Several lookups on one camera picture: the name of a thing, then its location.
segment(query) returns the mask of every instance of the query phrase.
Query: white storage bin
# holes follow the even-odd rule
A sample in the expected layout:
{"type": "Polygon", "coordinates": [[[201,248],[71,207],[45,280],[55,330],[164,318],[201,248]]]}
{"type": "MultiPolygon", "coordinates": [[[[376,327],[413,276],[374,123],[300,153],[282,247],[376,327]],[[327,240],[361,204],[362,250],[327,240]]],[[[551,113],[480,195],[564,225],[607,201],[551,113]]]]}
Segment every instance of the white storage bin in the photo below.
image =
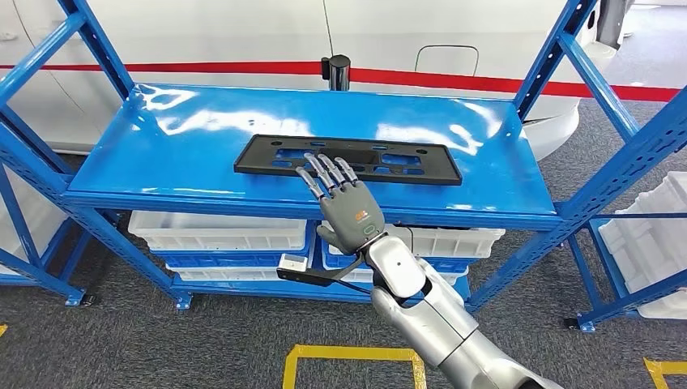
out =
{"type": "MultiPolygon", "coordinates": [[[[687,212],[687,173],[670,172],[656,189],[616,213],[687,212]]],[[[687,269],[687,220],[615,219],[599,227],[630,293],[687,269]]],[[[687,318],[687,289],[638,308],[646,318],[687,318]]]]}
{"type": "Polygon", "coordinates": [[[299,250],[305,220],[134,211],[129,232],[151,250],[299,250]]]}
{"type": "MultiPolygon", "coordinates": [[[[439,273],[439,275],[446,280],[446,282],[453,286],[455,285],[455,281],[458,280],[459,277],[466,276],[468,272],[468,267],[465,268],[465,271],[460,272],[460,273],[439,273]]],[[[365,282],[365,283],[372,283],[372,269],[353,269],[350,273],[348,273],[346,276],[344,276],[342,281],[346,282],[365,282]]]]}
{"type": "MultiPolygon", "coordinates": [[[[308,257],[308,267],[312,266],[313,257],[308,257]]],[[[184,281],[278,281],[276,266],[265,267],[170,267],[184,281]]]]}
{"type": "MultiPolygon", "coordinates": [[[[504,229],[423,229],[386,225],[386,231],[399,237],[403,243],[420,257],[438,258],[488,258],[492,245],[506,231],[504,229]]],[[[332,254],[341,254],[329,246],[332,254]]]]}
{"type": "MultiPolygon", "coordinates": [[[[26,220],[33,244],[36,246],[36,251],[39,255],[43,255],[67,216],[21,177],[7,168],[5,170],[19,203],[19,209],[21,209],[26,220]]],[[[7,207],[2,200],[0,200],[0,247],[28,262],[7,207]]],[[[16,276],[17,273],[0,265],[0,275],[16,276]]]]}

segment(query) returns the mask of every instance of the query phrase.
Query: robotic arm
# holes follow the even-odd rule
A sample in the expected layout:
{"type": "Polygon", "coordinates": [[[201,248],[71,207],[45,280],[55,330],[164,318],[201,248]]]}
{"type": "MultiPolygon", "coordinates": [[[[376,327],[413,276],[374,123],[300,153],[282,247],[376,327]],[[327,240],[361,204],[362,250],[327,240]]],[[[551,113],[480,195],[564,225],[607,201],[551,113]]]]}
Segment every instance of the robotic arm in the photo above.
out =
{"type": "Polygon", "coordinates": [[[318,158],[305,154],[305,158],[329,194],[305,169],[297,168],[333,229],[320,225],[318,234],[341,252],[357,254],[358,260],[345,269],[333,271],[296,269],[288,261],[282,261],[278,269],[280,277],[330,284],[365,261],[374,272],[371,292],[374,309],[401,331],[425,363],[438,367],[454,387],[562,389],[505,355],[483,336],[458,293],[432,266],[416,258],[403,241],[384,232],[382,211],[345,160],[335,158],[339,170],[323,154],[318,158]],[[422,296],[420,302],[405,306],[406,300],[417,294],[422,296]]]}

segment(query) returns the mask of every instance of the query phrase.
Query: yellow tape line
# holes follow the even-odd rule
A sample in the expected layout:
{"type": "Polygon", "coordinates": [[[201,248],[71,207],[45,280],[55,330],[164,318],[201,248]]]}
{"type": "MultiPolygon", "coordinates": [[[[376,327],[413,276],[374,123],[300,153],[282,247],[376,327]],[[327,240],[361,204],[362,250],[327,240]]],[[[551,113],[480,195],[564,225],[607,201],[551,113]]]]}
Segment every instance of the yellow tape line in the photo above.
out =
{"type": "Polygon", "coordinates": [[[427,389],[425,364],[409,348],[317,346],[296,344],[286,356],[283,389],[295,389],[298,358],[358,359],[365,361],[410,361],[415,389],[427,389]]]}
{"type": "Polygon", "coordinates": [[[644,358],[644,365],[654,380],[656,389],[668,389],[664,375],[687,374],[687,361],[649,361],[644,358]]]}

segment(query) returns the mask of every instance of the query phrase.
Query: orange logo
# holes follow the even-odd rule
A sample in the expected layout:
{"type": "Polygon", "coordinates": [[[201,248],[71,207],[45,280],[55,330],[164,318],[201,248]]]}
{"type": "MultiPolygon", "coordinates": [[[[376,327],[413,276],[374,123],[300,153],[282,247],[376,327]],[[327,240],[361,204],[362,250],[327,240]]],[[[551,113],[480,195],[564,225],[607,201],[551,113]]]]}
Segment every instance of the orange logo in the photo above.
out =
{"type": "Polygon", "coordinates": [[[367,211],[360,211],[356,214],[356,221],[361,221],[366,216],[367,216],[367,211]]]}

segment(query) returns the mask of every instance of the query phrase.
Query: gray carpet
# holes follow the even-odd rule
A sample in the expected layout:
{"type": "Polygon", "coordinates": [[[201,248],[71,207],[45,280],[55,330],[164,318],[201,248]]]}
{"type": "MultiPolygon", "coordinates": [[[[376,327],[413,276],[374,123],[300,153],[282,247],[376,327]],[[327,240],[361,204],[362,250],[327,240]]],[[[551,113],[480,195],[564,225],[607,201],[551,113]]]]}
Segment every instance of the gray carpet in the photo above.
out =
{"type": "MultiPolygon", "coordinates": [[[[632,47],[631,42],[625,45],[632,47]]],[[[661,104],[628,106],[645,122],[661,104]]],[[[583,101],[580,113],[579,129],[540,163],[556,199],[566,199],[621,146],[594,102],[583,101]]],[[[79,161],[70,158],[76,165],[79,161]]],[[[667,171],[686,169],[687,151],[671,156],[608,210],[629,206],[667,171]]],[[[125,217],[122,232],[127,223],[125,217]]],[[[494,246],[492,258],[472,266],[472,288],[527,235],[508,232],[494,246]]],[[[581,233],[579,238],[603,295],[610,296],[589,237],[581,233]]],[[[201,295],[189,312],[177,313],[150,282],[95,241],[72,283],[87,287],[98,303],[68,309],[61,297],[41,289],[0,287],[0,323],[9,326],[0,337],[0,388],[276,388],[294,344],[407,347],[369,305],[201,295]]],[[[588,308],[570,252],[559,248],[477,318],[481,331],[507,353],[566,388],[652,388],[643,358],[687,360],[687,323],[617,318],[601,324],[594,335],[561,326],[562,318],[588,308]]],[[[670,388],[687,387],[685,376],[667,377],[667,382],[670,388]]],[[[448,387],[430,369],[427,383],[430,389],[448,387]]],[[[297,387],[410,388],[411,366],[302,360],[297,387]]]]}

